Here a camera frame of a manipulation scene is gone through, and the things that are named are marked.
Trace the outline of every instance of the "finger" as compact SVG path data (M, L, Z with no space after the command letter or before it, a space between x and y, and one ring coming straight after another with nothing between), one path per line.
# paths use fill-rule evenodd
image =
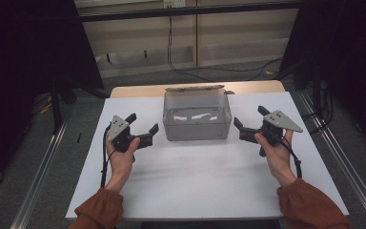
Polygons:
M272 149L272 145L270 145L270 143L267 141L264 135L257 133L254 134L254 138L261 145L261 147L263 147L265 152L268 152Z
M131 154L133 155L133 153L136 151L136 149L138 148L139 142L141 141L141 139L139 137L136 137L133 139L132 143L130 143L130 147L129 149L126 151L126 154Z
M108 138L106 138L106 150L111 152L115 150L114 145L112 144L111 141L109 141Z
M112 142L110 141L110 134L109 134L109 132L107 132L107 134L106 134L106 144L109 144L109 143L112 143Z
M288 140L290 145L291 145L291 142L293 141L293 133L294 133L293 130L286 130L285 134L284 134L284 137Z

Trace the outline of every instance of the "wrist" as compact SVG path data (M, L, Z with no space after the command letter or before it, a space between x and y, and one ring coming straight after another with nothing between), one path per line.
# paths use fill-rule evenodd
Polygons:
M274 177L277 179L281 187L288 186L296 181L296 177L291 170L280 173Z
M120 193L124 187L125 182L120 178L112 177L109 182L106 184L105 189L114 191L116 193Z

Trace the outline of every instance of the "wall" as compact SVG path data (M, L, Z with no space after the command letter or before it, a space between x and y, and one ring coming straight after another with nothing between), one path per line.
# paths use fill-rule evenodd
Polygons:
M79 8L78 10L80 13L93 13L163 8L163 1L124 1L145 2ZM186 4L190 7L254 2L260 1L187 0ZM266 10L175 16L173 17L173 46L192 47L193 62L197 65L208 63L211 56L210 47L215 45L248 44L259 47L260 42L267 42L268 46L274 43L274 51L270 55L282 55L291 34L296 13L297 10ZM167 49L169 26L169 18L166 17L84 23L92 51L95 54ZM262 54L262 52L255 52L253 56ZM231 56L220 57L232 59Z

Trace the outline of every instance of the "person's right hand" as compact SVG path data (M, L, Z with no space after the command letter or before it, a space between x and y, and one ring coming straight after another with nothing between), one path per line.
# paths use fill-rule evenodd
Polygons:
M286 130L284 137L288 142L284 140L284 144L291 144L293 132ZM272 146L262 134L255 134L254 138L263 147L270 172L277 179L280 186L284 187L296 181L296 177L290 167L290 152L281 144Z

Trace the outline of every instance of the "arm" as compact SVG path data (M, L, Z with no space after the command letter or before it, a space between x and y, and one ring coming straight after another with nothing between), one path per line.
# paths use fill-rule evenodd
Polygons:
M126 153L114 153L110 158L112 177L104 188L75 209L78 216L71 229L80 228L113 228L123 215L123 197L120 191L130 177L133 153L139 145L137 137L130 144ZM115 149L111 142L106 142L110 155Z
M284 137L291 144L293 131L286 131ZM277 190L279 205L289 228L350 228L347 218L329 197L295 177L290 153L281 144L272 146L261 134L255 138L266 152L270 171L281 186Z

